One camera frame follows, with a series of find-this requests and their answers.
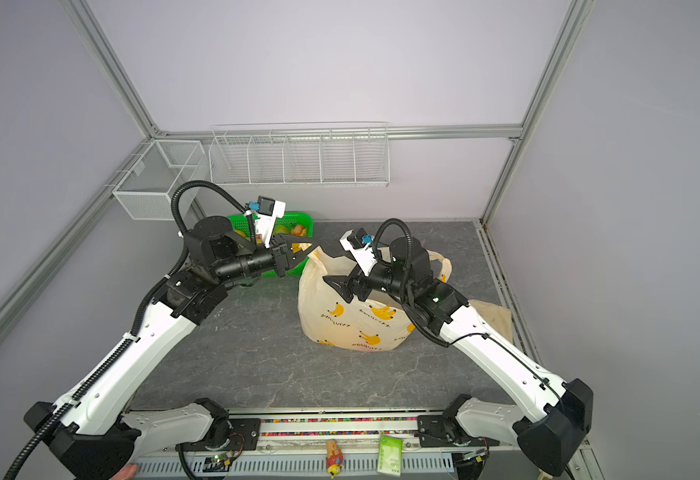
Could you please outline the beige plastic bag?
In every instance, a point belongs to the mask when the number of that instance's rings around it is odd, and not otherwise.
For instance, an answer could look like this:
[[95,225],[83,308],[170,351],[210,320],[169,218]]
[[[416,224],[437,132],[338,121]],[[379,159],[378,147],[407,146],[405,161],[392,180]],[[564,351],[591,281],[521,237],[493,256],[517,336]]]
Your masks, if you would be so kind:
[[298,313],[309,340],[336,348],[383,352],[396,349],[416,327],[427,324],[423,308],[412,322],[398,302],[399,290],[391,294],[372,291],[365,300],[345,301],[324,280],[326,276],[348,276],[357,263],[332,257],[318,248],[309,257],[299,282]]

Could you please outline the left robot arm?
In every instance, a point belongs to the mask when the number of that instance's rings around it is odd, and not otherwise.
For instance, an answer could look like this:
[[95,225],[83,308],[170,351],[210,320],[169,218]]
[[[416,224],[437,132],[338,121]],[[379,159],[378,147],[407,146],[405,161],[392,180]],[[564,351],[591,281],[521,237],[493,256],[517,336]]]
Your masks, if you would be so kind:
[[[225,216],[208,216],[188,227],[180,208],[192,189],[208,189],[244,215],[242,236]],[[316,249],[310,237],[277,234],[285,205],[269,197],[242,205],[221,186],[188,181],[174,192],[170,209],[183,240],[180,257],[140,301],[131,328],[98,365],[53,402],[38,402],[25,415],[33,435],[12,461],[14,479],[40,443],[45,443],[78,479],[110,479],[132,460],[174,446],[230,445],[236,431],[229,413],[200,398],[184,407],[128,412],[135,392],[161,360],[201,325],[237,286],[251,287],[273,271],[295,269]]]

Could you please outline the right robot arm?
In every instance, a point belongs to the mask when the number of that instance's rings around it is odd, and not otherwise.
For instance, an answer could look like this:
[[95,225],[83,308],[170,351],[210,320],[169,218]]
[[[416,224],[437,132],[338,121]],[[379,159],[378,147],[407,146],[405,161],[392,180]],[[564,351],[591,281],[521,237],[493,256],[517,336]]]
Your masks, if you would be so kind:
[[428,251],[408,225],[396,218],[375,234],[359,228],[340,239],[355,265],[346,275],[324,281],[345,302],[372,293],[391,296],[431,342],[453,347],[486,372],[513,400],[492,406],[459,396],[419,437],[453,446],[478,441],[520,448],[542,472],[560,476],[592,428],[594,393],[582,380],[565,380],[534,361],[502,336],[465,295],[436,277]]

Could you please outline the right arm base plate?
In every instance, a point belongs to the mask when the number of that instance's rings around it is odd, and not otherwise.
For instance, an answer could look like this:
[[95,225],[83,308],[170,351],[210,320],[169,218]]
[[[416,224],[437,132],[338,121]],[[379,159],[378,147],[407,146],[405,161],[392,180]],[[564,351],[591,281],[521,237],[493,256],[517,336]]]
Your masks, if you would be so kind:
[[472,437],[453,419],[442,414],[419,415],[415,436],[424,448],[499,446],[498,440]]

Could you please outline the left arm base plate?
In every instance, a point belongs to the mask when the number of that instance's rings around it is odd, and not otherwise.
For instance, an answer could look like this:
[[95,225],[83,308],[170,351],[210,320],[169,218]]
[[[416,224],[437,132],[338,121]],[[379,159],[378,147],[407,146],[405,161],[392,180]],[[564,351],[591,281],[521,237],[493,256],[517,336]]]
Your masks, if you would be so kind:
[[252,451],[257,448],[262,419],[256,417],[216,420],[199,441],[185,443],[186,452]]

